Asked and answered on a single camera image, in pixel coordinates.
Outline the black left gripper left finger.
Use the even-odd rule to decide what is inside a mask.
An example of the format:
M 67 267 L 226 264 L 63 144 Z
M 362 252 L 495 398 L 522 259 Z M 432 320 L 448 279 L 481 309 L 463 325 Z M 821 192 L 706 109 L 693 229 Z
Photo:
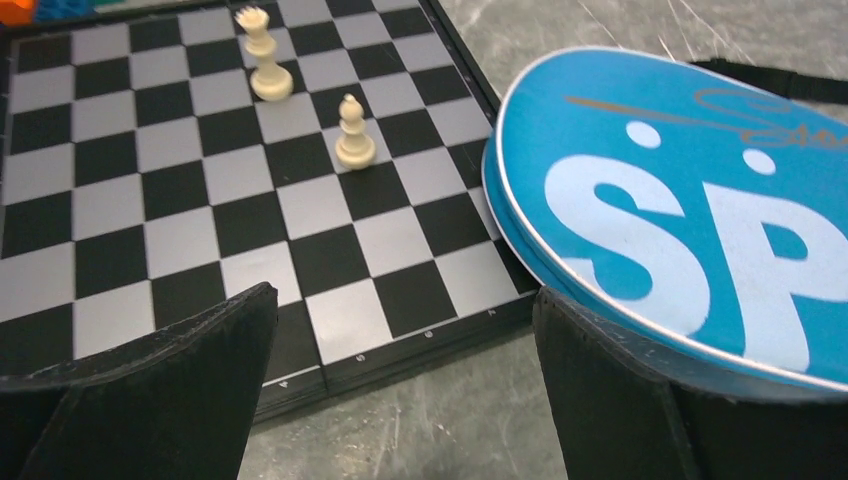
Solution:
M 278 319 L 259 283 L 107 351 L 1 379 L 5 479 L 234 479 Z

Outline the blue racket cover bag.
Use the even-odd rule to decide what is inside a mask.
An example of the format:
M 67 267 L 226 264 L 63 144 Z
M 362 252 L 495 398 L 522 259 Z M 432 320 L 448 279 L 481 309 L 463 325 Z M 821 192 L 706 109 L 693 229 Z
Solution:
M 541 284 L 673 350 L 847 388 L 844 80 L 621 48 L 525 67 L 483 188 Z

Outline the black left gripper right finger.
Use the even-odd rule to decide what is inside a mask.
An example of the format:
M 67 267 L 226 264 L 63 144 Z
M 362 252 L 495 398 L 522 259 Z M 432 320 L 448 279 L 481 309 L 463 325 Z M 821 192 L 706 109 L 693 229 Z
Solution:
M 680 353 L 542 288 L 533 327 L 572 479 L 843 479 L 847 398 Z

